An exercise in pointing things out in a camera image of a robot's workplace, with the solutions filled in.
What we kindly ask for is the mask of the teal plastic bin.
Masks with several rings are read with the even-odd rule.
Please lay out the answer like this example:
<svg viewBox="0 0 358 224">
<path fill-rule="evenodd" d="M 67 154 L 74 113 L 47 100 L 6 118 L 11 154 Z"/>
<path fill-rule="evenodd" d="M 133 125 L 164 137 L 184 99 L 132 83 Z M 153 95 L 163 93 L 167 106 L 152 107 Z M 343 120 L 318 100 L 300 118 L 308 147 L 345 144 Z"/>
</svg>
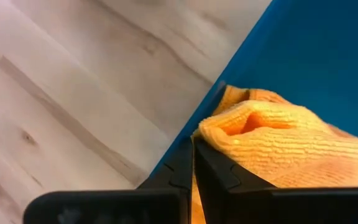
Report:
<svg viewBox="0 0 358 224">
<path fill-rule="evenodd" d="M 275 92 L 358 137 L 358 0 L 272 0 L 169 150 L 228 86 Z"/>
</svg>

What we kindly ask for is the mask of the orange microfiber towel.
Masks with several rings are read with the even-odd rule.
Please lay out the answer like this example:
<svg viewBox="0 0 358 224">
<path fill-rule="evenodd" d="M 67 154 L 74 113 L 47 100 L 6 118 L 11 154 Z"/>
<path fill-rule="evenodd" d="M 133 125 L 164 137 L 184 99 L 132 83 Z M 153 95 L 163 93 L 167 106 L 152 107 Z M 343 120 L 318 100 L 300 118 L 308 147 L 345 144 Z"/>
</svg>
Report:
<svg viewBox="0 0 358 224">
<path fill-rule="evenodd" d="M 228 86 L 195 136 L 278 188 L 358 187 L 358 137 L 272 91 Z"/>
</svg>

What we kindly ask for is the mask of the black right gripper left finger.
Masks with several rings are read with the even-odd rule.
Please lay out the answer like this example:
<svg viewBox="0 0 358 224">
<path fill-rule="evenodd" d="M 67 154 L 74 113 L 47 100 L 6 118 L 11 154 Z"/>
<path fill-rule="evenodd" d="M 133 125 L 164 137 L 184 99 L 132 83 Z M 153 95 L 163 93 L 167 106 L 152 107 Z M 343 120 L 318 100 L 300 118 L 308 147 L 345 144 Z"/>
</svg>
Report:
<svg viewBox="0 0 358 224">
<path fill-rule="evenodd" d="M 185 138 L 138 188 L 50 192 L 28 204 L 23 224 L 189 224 L 192 172 Z"/>
</svg>

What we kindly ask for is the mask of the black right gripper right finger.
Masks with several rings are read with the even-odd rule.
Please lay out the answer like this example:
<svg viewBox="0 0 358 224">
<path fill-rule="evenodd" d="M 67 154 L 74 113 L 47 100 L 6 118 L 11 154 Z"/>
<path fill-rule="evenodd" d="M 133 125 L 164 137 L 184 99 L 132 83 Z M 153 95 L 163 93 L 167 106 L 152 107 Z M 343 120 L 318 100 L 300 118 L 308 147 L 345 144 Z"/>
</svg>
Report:
<svg viewBox="0 0 358 224">
<path fill-rule="evenodd" d="M 358 187 L 278 188 L 195 139 L 207 224 L 358 224 Z"/>
</svg>

